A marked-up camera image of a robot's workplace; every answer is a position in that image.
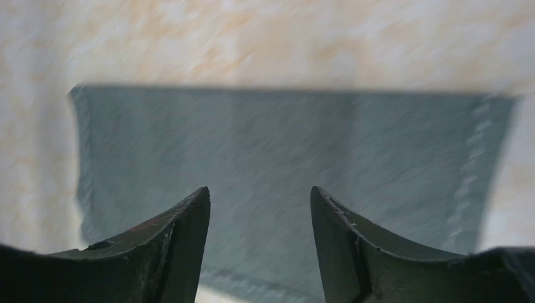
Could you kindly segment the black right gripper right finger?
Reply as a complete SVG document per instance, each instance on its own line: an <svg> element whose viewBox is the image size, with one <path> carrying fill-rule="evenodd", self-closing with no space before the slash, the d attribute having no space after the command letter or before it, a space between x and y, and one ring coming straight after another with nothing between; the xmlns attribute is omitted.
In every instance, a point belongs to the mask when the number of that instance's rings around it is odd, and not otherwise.
<svg viewBox="0 0 535 303"><path fill-rule="evenodd" d="M533 247L455 254L401 237L317 186L310 206L327 302L534 301Z"/></svg>

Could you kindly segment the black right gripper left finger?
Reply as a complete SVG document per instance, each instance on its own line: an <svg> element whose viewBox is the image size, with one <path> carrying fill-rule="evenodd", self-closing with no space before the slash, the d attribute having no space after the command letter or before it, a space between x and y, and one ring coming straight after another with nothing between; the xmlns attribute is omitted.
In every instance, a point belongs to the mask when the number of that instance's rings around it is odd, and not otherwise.
<svg viewBox="0 0 535 303"><path fill-rule="evenodd" d="M194 302L210 218L209 190L84 250L1 246L2 302Z"/></svg>

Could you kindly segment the grey cloth napkin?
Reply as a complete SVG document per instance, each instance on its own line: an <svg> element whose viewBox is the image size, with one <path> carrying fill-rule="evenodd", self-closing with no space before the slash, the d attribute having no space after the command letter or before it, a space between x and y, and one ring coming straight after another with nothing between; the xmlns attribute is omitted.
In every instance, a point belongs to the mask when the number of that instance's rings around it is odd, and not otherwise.
<svg viewBox="0 0 535 303"><path fill-rule="evenodd" d="M322 302L310 192L424 245L476 249L517 100L503 95L81 85L78 203L89 243L206 186L201 283Z"/></svg>

